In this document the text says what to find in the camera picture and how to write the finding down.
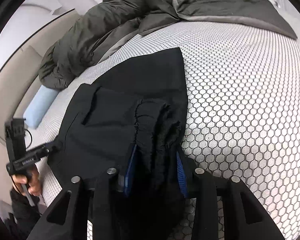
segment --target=beige headboard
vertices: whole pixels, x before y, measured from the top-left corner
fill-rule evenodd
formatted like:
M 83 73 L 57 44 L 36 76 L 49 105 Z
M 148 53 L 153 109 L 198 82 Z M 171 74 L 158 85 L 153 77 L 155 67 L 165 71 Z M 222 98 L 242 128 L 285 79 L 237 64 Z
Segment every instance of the beige headboard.
M 22 118 L 41 84 L 38 69 L 47 49 L 68 31 L 80 16 L 71 10 L 28 38 L 0 70 L 0 142 L 5 144 L 4 122 Z

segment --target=mattress cover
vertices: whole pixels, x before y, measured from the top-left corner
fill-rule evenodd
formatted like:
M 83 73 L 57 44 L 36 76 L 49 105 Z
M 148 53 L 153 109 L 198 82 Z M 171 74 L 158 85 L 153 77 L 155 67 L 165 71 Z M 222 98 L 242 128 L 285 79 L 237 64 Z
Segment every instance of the mattress cover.
M 188 93 L 182 147 L 214 176 L 239 176 L 271 215 L 285 239 L 300 234 L 300 41 L 239 24 L 180 22 L 136 35 L 109 59 L 88 68 L 61 91 L 36 130 L 32 147 L 58 134 L 66 108 L 82 83 L 91 84 L 118 63 L 180 47 Z M 37 163 L 47 205 L 61 187 L 46 163 Z M 219 238 L 224 238 L 222 202 Z M 169 239 L 191 239 L 195 199 Z M 92 224 L 88 222 L 88 239 Z

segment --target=hexagon pattern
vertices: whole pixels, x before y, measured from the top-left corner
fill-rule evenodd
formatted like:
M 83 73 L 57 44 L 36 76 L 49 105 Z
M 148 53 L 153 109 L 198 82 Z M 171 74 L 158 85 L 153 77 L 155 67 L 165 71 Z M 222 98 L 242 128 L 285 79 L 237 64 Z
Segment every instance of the hexagon pattern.
M 214 176 L 239 176 L 287 240 L 300 234 L 300 41 L 237 24 L 180 22 L 145 37 L 136 35 L 106 61 L 87 69 L 59 93 L 33 147 L 58 133 L 66 107 L 81 83 L 129 57 L 180 47 L 188 114 L 182 147 Z M 61 190 L 46 161 L 38 163 L 43 197 Z M 223 210 L 219 205 L 219 238 Z M 195 199 L 169 239 L 191 239 Z

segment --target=silver screw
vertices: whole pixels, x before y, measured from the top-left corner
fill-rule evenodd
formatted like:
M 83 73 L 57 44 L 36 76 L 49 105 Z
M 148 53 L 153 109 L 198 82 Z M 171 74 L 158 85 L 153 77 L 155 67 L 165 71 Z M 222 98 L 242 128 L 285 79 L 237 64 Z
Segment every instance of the silver screw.
M 196 168 L 194 171 L 196 174 L 204 174 L 204 169 L 202 168 Z
M 240 182 L 240 178 L 237 177 L 237 176 L 232 176 L 232 177 L 231 177 L 231 180 L 232 180 L 233 182 L 235 182 L 235 183 Z
M 71 182 L 72 183 L 78 183 L 80 181 L 80 177 L 79 176 L 74 176 L 74 177 L 72 177 L 72 179 L 71 179 Z
M 117 169 L 116 169 L 116 168 L 109 168 L 109 169 L 107 170 L 107 173 L 108 173 L 108 174 L 115 174 L 115 173 L 117 173 Z

